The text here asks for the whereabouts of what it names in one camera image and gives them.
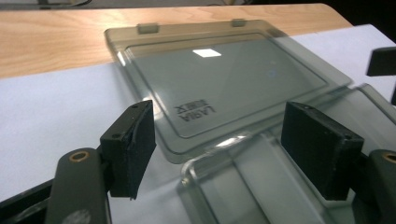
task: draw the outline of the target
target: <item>wooden table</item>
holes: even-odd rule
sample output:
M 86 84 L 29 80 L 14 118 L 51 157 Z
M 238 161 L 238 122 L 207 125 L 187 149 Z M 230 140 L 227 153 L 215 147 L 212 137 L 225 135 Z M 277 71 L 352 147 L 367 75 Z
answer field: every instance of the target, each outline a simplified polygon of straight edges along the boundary
M 288 35 L 350 27 L 323 4 L 0 12 L 0 78 L 109 63 L 108 28 L 231 19 L 266 20 Z

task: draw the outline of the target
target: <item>white surface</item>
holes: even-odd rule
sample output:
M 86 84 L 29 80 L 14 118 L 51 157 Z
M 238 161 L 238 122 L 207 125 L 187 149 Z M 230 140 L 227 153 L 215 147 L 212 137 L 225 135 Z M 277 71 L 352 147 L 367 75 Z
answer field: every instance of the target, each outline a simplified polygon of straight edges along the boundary
M 366 77 L 371 50 L 394 46 L 372 26 L 294 37 L 356 83 L 389 99 L 395 77 Z M 114 63 L 0 80 L 0 202 L 53 178 L 63 154 L 97 147 L 132 94 Z M 137 201 L 110 199 L 114 223 L 189 223 L 176 193 L 179 165 L 156 149 Z

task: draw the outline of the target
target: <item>open plastic case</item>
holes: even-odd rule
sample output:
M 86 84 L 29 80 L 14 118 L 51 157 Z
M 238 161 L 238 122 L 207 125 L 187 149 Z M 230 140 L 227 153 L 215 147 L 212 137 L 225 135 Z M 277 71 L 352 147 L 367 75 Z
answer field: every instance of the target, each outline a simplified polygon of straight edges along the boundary
M 353 223 L 350 200 L 322 199 L 283 151 L 287 101 L 364 137 L 364 153 L 396 146 L 391 105 L 265 21 L 146 24 L 106 39 L 137 99 L 154 103 L 163 154 L 184 163 L 193 222 Z

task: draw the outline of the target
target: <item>wooden surface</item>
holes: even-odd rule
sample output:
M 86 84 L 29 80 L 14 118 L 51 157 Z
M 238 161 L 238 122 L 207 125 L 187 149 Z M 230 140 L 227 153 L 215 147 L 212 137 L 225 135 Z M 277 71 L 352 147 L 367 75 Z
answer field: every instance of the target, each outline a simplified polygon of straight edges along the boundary
M 288 35 L 351 26 L 322 4 L 0 11 L 0 78 L 112 62 L 108 28 L 231 19 L 266 20 Z

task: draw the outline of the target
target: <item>logo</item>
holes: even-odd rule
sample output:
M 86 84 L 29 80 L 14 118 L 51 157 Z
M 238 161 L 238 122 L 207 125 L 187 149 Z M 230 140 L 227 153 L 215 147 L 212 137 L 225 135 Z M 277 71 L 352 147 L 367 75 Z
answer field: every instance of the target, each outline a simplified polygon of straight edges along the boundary
M 206 100 L 193 101 L 184 105 L 175 106 L 178 116 L 186 122 L 201 119 L 210 114 L 216 113 L 216 110 L 206 102 Z

